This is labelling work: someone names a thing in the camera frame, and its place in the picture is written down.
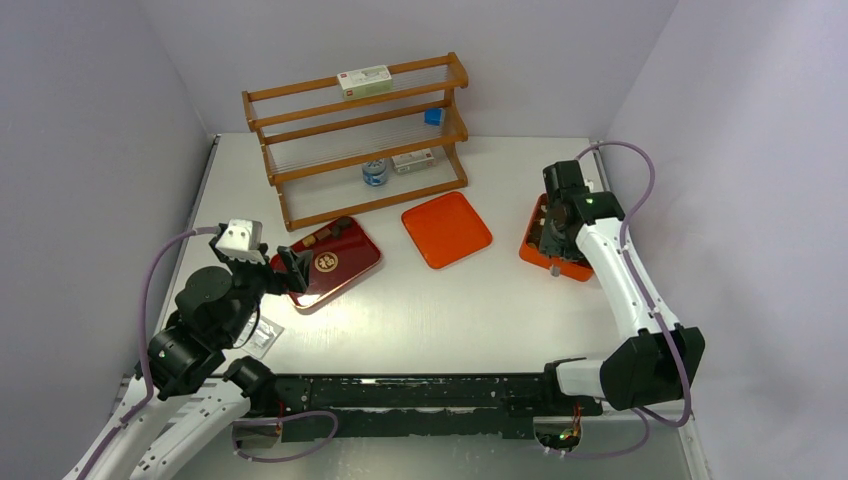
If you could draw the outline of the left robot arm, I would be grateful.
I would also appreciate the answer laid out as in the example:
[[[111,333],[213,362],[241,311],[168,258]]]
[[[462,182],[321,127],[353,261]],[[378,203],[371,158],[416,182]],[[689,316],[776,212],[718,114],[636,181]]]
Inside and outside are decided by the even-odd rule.
[[[220,265],[189,276],[165,328],[144,344],[120,405],[67,478],[170,479],[233,421],[273,409],[274,374],[246,356],[194,410],[174,417],[258,318],[265,295],[306,290],[311,251],[280,247],[269,258],[266,250],[214,246]]]

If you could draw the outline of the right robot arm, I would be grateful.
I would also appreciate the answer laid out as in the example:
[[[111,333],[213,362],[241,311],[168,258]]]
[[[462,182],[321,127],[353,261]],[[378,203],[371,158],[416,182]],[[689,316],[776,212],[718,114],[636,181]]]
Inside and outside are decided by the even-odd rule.
[[[560,361],[539,391],[542,406],[562,414],[578,396],[616,410],[685,399],[705,350],[696,327],[684,327],[665,307],[623,230],[616,197],[593,192],[576,160],[542,171],[547,207],[539,252],[593,269],[610,305],[621,343],[600,358]]]

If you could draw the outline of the dark red tray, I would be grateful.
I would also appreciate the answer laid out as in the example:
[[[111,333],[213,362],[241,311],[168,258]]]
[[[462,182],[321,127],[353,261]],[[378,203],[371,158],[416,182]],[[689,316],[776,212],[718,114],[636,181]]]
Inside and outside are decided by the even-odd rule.
[[[320,309],[352,287],[382,260],[382,252],[357,220],[339,217],[290,245],[297,253],[311,251],[309,285],[305,293],[283,295],[302,314]]]

